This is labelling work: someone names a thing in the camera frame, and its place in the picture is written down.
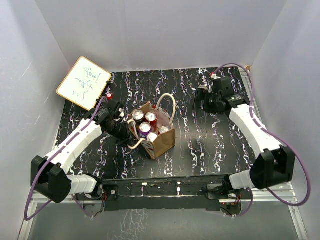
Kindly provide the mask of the red-tab soda can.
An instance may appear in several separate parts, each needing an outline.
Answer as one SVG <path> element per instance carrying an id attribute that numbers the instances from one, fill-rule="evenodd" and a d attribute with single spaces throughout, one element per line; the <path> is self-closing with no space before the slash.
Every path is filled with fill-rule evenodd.
<path id="1" fill-rule="evenodd" d="M 170 130 L 171 130 L 171 128 L 170 128 L 169 126 L 162 126 L 162 127 L 160 127 L 160 129 L 159 129 L 159 134 L 161 135 L 161 134 L 167 133 L 167 132 L 169 132 Z"/>

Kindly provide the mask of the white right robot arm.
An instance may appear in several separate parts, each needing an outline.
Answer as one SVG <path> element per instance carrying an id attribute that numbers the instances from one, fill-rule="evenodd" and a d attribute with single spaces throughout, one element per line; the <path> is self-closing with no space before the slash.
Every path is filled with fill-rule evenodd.
<path id="1" fill-rule="evenodd" d="M 295 154 L 263 131 L 261 121 L 250 113 L 249 98 L 234 92 L 230 77 L 216 77 L 211 85 L 198 87 L 193 107 L 209 114 L 225 114 L 240 129 L 256 157 L 251 169 L 225 176 L 213 194 L 233 199 L 243 189 L 262 190 L 292 180 Z"/>

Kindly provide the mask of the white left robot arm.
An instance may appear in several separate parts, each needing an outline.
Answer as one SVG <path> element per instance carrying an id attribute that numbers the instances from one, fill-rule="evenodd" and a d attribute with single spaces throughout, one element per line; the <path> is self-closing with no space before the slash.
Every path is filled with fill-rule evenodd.
<path id="1" fill-rule="evenodd" d="M 55 203 L 76 194 L 99 199 L 104 188 L 98 177 L 89 173 L 68 173 L 77 158 L 104 133 L 117 138 L 119 144 L 130 139 L 125 107 L 114 99 L 102 99 L 96 108 L 83 116 L 78 127 L 56 149 L 44 157 L 36 156 L 31 161 L 31 190 Z"/>

